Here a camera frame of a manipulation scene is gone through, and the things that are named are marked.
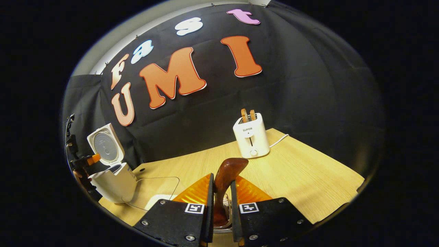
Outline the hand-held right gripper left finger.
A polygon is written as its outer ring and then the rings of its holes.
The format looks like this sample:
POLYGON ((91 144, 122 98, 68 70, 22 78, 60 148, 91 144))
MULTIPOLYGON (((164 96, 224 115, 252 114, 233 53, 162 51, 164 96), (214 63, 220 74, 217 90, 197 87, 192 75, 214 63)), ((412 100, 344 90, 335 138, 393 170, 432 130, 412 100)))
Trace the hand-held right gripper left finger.
POLYGON ((168 247, 207 247, 213 242, 213 173, 201 181, 201 203, 158 200, 134 228, 168 247))

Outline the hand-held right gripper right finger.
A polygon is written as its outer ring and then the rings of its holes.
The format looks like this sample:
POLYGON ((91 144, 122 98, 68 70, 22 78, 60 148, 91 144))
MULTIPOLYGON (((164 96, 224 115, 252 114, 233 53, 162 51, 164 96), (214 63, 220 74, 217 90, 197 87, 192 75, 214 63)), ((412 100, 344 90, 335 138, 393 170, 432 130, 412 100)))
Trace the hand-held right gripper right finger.
POLYGON ((313 224, 285 197, 238 176, 231 184, 233 240, 240 247, 290 247, 313 224))

